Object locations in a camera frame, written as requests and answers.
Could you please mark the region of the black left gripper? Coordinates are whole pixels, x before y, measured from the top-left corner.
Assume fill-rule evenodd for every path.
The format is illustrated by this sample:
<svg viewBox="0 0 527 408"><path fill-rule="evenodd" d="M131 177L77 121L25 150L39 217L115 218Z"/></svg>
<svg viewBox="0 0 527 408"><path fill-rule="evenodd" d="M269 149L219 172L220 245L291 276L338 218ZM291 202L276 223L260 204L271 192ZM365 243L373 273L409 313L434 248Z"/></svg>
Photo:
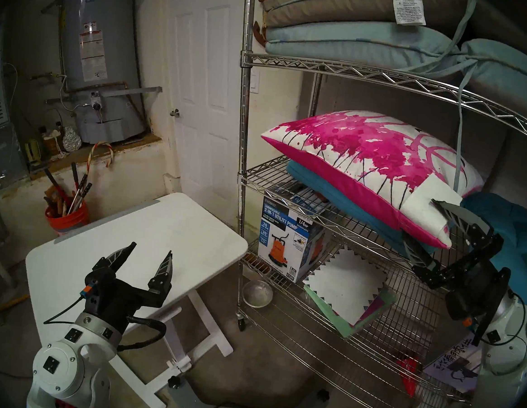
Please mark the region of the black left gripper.
<svg viewBox="0 0 527 408"><path fill-rule="evenodd" d="M141 307L161 308L172 288L173 254L170 250L148 282L148 292L135 288L116 278L117 271L127 261L137 243L102 257L84 279L85 307L83 313L94 316L124 334L129 325L128 316Z"/></svg>

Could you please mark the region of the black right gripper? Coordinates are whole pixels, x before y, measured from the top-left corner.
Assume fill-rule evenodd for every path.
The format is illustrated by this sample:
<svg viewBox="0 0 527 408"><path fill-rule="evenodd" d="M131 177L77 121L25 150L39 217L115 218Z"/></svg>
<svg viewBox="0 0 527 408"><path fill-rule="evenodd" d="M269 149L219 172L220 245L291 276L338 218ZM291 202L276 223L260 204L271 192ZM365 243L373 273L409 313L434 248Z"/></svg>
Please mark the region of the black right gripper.
<svg viewBox="0 0 527 408"><path fill-rule="evenodd" d="M432 199L432 204L446 220L460 229L472 252L480 258L491 259L501 251L503 237L481 217L446 201ZM401 236L417 277L432 290L444 286L449 281L450 270L443 268L410 234L402 232ZM450 291L445 296L445 303L449 317L456 321L466 318L492 321L508 290L510 278L508 267L497 269L490 260L480 260L474 266L468 266L448 284Z"/></svg>

